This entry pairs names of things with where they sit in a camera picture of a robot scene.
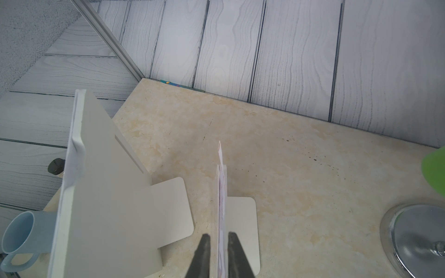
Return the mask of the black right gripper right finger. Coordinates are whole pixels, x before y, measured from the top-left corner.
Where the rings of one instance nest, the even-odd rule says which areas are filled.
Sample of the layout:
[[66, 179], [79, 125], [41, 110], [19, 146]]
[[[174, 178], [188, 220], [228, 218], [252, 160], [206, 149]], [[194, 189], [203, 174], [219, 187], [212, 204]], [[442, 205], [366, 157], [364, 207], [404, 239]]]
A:
[[255, 278], [239, 237], [235, 232], [228, 233], [228, 277]]

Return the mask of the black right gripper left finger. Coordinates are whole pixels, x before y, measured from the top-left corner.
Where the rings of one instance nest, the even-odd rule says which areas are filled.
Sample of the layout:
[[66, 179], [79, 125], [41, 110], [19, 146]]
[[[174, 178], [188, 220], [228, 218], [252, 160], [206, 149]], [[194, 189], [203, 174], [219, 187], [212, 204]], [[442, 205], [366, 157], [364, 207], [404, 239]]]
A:
[[203, 234], [194, 257], [191, 261], [190, 267], [185, 278], [209, 278], [210, 277], [210, 235]]

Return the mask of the small pink food menu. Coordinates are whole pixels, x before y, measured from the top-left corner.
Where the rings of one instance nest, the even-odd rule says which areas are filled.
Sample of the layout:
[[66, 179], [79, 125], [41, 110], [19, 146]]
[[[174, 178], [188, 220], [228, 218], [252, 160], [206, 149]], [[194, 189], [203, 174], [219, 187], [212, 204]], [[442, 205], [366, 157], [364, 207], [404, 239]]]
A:
[[226, 198], [227, 198], [227, 179], [224, 170], [223, 150], [221, 142], [218, 146], [219, 165], [218, 165], [218, 240], [217, 240], [217, 277], [226, 278]]

